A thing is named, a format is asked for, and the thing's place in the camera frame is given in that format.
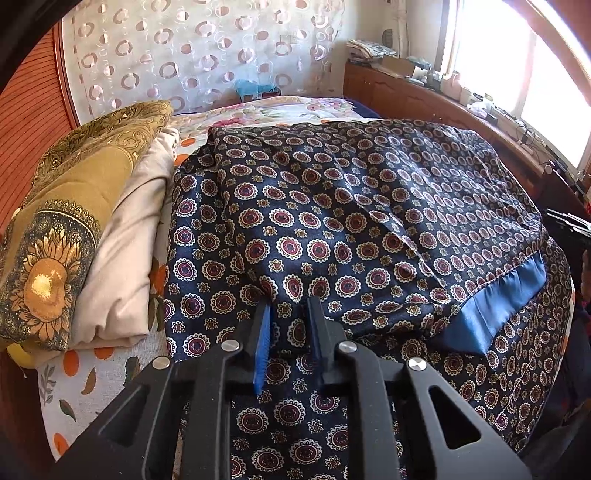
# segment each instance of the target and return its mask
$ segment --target blue satin trim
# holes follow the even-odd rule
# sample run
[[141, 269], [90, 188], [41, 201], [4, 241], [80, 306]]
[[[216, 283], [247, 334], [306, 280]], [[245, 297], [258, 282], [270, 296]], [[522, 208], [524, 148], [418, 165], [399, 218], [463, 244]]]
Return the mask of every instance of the blue satin trim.
[[443, 349], [486, 355], [497, 332], [545, 283], [546, 268], [538, 251], [469, 299], [433, 343]]

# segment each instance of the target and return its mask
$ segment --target dark blue printed cloth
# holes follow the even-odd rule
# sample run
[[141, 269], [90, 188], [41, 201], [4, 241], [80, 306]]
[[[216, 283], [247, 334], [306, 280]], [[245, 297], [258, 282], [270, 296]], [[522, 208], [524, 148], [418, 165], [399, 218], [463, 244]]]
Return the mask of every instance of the dark blue printed cloth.
[[[516, 450], [553, 382], [569, 315], [564, 254], [478, 134], [381, 120], [212, 128], [176, 171], [168, 352], [203, 355], [261, 295], [274, 306], [266, 384], [233, 402], [234, 478], [346, 477], [347, 404], [311, 382], [302, 298], [379, 356], [422, 356]], [[434, 346], [462, 305], [534, 254], [547, 279], [485, 355]], [[393, 413], [394, 429], [397, 430]], [[398, 445], [404, 465], [404, 439]]]

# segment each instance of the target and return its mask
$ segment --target folded cloth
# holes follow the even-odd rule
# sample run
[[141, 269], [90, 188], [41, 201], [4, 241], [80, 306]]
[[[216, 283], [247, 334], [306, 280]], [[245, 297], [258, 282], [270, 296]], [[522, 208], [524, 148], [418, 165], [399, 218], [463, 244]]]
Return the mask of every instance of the folded cloth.
[[65, 351], [96, 247], [168, 102], [136, 103], [78, 127], [41, 158], [0, 246], [0, 348]]
[[[130, 347], [148, 335], [148, 276], [177, 143], [178, 131], [164, 128], [127, 181], [78, 296], [68, 349]], [[23, 347], [35, 365], [59, 354]]]
[[385, 47], [380, 43], [368, 40], [349, 40], [347, 46], [353, 50], [356, 55], [362, 56], [367, 60], [378, 60], [384, 55], [398, 56], [395, 50]]

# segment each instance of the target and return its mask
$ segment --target wooden cabinet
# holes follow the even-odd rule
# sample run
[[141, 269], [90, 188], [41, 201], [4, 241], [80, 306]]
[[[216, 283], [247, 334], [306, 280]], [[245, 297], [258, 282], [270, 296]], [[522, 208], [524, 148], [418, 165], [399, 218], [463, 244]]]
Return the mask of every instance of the wooden cabinet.
[[413, 85], [369, 67], [348, 63], [343, 94], [371, 108], [383, 118], [425, 120], [474, 130], [496, 149], [511, 173], [535, 196], [543, 169], [536, 159], [507, 134], [477, 118], [440, 93]]

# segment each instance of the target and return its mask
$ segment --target metal screw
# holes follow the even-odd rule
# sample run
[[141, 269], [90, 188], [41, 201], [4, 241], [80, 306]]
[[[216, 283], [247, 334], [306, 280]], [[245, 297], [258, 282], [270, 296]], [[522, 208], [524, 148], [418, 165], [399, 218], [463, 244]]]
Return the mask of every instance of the metal screw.
[[152, 360], [152, 367], [156, 370], [164, 370], [165, 368], [170, 367], [170, 358], [167, 356], [157, 356]]
[[355, 342], [345, 340], [344, 342], [339, 343], [339, 350], [343, 353], [353, 353], [357, 351], [357, 345]]
[[419, 356], [414, 356], [408, 360], [408, 367], [415, 372], [422, 372], [427, 368], [427, 362]]
[[222, 350], [225, 352], [235, 352], [240, 348], [240, 343], [237, 340], [225, 340], [222, 342]]

